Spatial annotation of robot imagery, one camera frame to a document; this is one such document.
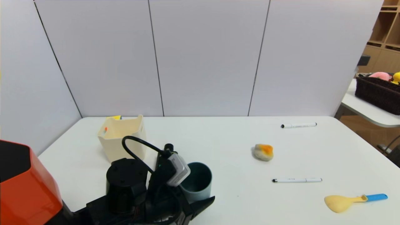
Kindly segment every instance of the orange robot part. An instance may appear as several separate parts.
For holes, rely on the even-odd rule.
[[[32,149],[0,140],[0,223],[43,225],[62,209],[57,183]]]

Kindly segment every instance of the white table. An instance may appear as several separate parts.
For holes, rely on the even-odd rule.
[[[58,183],[72,211],[105,195],[110,166],[97,139],[104,117],[84,118],[39,159]],[[317,122],[282,129],[282,123]],[[400,169],[332,117],[146,117],[148,141],[172,143],[187,163],[207,164],[215,202],[191,225],[399,224]],[[250,153],[258,143],[274,147],[270,162]],[[148,150],[145,162],[155,165]],[[321,183],[272,183],[274,178],[321,177]],[[327,195],[385,193],[387,200],[336,214]]]
[[[356,80],[353,79],[342,100],[342,106],[350,109],[366,120],[381,127],[400,127],[400,116],[386,112],[360,98],[357,98]]]

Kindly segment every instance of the pink plush toy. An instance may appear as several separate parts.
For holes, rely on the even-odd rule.
[[[376,73],[373,73],[369,77],[376,77],[376,78],[379,78],[381,80],[386,80],[386,81],[390,81],[391,80],[391,76],[386,72],[376,72]]]

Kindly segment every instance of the white camera housing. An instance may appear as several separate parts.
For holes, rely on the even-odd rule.
[[[176,173],[171,177],[170,180],[167,181],[167,185],[177,187],[185,178],[189,176],[190,168],[185,160],[183,160],[183,158],[178,154],[173,153],[168,160],[170,160],[174,165]]]

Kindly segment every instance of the brown basket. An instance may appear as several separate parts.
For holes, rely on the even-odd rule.
[[[400,85],[374,77],[357,77],[356,96],[385,111],[400,115]]]

